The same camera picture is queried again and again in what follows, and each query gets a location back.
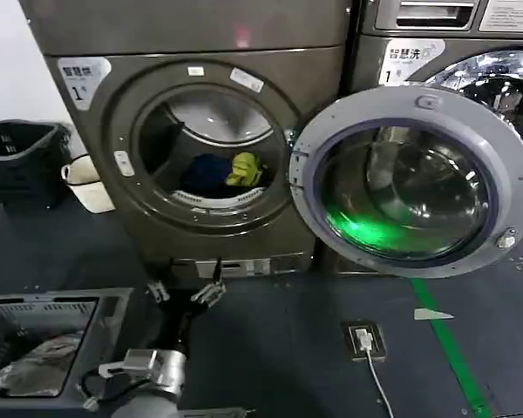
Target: green light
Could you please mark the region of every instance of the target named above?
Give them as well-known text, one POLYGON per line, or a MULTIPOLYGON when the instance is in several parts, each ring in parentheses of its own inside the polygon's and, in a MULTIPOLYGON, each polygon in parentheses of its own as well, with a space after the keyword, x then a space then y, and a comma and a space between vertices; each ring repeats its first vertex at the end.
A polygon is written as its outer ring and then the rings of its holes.
POLYGON ((402 250, 403 228, 384 222, 349 216, 339 210, 330 210, 328 221, 346 239, 377 250, 402 250))

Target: plastic bag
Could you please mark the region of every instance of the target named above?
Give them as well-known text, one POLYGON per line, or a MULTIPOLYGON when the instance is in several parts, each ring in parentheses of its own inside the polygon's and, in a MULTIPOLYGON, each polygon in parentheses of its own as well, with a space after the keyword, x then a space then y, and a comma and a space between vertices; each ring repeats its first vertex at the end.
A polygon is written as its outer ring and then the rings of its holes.
POLYGON ((8 396, 58 396, 73 362, 83 331, 42 343, 0 370, 0 389, 8 396))

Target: white wall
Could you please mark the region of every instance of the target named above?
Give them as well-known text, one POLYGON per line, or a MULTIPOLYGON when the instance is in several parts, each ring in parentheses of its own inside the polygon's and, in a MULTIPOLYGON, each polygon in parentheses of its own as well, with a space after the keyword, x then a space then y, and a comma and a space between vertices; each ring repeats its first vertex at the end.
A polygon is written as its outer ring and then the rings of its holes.
POLYGON ((21 6, 0 0, 0 120, 11 118, 72 125, 21 6))

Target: black cable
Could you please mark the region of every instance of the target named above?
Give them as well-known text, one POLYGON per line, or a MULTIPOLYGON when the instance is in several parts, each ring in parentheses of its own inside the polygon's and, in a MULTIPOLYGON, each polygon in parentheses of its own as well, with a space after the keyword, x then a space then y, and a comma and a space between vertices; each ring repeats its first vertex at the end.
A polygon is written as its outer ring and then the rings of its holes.
POLYGON ((494 418, 509 418, 511 416, 523 416, 523 412, 518 412, 516 414, 509 414, 509 415, 496 415, 494 418))
POLYGON ((92 377, 101 377, 102 376, 98 373, 98 370, 95 368, 93 370, 88 371, 81 377, 81 381, 79 383, 79 386, 81 388, 81 391, 84 393, 85 396, 88 398, 95 398, 97 399, 98 404, 106 404, 110 402, 117 401, 121 397, 131 393, 132 391, 141 388, 142 386, 149 383, 148 379, 142 379, 141 381, 136 381, 135 383, 132 383, 131 385, 128 385, 126 388, 122 389, 117 394, 113 394, 112 396, 106 397, 106 398, 99 398, 96 396, 87 386, 87 382, 92 377))

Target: door glass window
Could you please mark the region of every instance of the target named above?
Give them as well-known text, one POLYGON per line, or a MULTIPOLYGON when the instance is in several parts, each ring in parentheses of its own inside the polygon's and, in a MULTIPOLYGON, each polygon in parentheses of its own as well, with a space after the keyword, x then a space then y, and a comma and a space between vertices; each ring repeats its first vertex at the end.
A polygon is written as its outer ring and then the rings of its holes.
POLYGON ((146 117, 139 154, 168 198, 221 209, 246 205, 270 186, 282 160, 271 139, 271 124, 246 99, 189 90, 146 117))
POLYGON ((487 106, 523 139, 523 51, 494 51, 467 58, 426 84, 459 91, 487 106))
POLYGON ((330 150, 316 179, 331 228, 391 259, 454 251, 481 230, 489 207, 475 164, 451 141, 416 128, 351 135, 330 150))

